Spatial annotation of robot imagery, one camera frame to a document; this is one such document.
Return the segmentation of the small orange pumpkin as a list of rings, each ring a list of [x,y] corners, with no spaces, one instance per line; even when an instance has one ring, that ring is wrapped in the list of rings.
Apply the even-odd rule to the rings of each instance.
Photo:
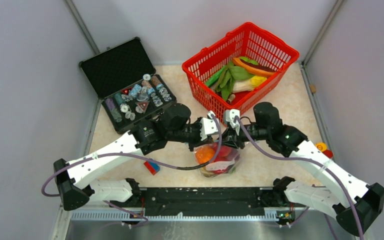
[[[195,159],[199,164],[207,163],[215,154],[216,151],[209,145],[199,147],[194,153]]]

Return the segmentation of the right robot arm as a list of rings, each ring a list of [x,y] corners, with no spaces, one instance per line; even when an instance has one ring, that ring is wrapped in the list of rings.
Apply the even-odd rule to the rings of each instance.
[[[349,234],[363,239],[383,211],[384,187],[377,182],[368,184],[344,170],[303,132],[284,124],[270,102],[256,104],[253,112],[255,120],[243,124],[239,110],[226,110],[223,141],[239,148],[246,142],[257,148],[258,141],[265,141],[272,149],[269,158],[295,162],[323,185],[317,188],[285,176],[273,187],[274,202],[279,206],[292,202],[315,209],[336,219]]]

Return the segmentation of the clear zip top bag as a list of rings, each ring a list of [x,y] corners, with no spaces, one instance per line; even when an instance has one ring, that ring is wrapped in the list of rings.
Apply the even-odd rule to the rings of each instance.
[[[210,143],[194,149],[194,157],[199,165],[209,162],[216,154],[218,143]],[[201,167],[199,172],[206,178],[232,174],[241,162],[240,151],[222,145],[217,157],[208,165]]]

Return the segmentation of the red plastic shopping basket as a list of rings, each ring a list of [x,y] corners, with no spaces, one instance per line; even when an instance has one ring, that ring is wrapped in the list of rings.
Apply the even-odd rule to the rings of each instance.
[[[222,118],[225,110],[237,109],[244,113],[252,108],[278,85],[299,55],[298,51],[274,34],[252,22],[246,22],[186,60],[182,69],[186,73],[193,97],[218,118]],[[232,104],[228,104],[205,82],[232,58],[241,56],[269,67],[275,73],[255,90],[237,93]]]

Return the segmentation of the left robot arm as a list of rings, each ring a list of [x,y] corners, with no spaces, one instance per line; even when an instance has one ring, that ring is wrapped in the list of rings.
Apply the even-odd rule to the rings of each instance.
[[[163,149],[168,142],[186,143],[192,151],[220,132],[220,122],[212,111],[195,122],[190,122],[190,116],[186,105],[176,103],[155,118],[141,120],[120,138],[93,153],[70,161],[56,160],[52,179],[63,209],[72,211],[100,201],[136,206],[141,194],[133,179],[100,181],[98,178],[132,159],[151,162],[146,155]]]

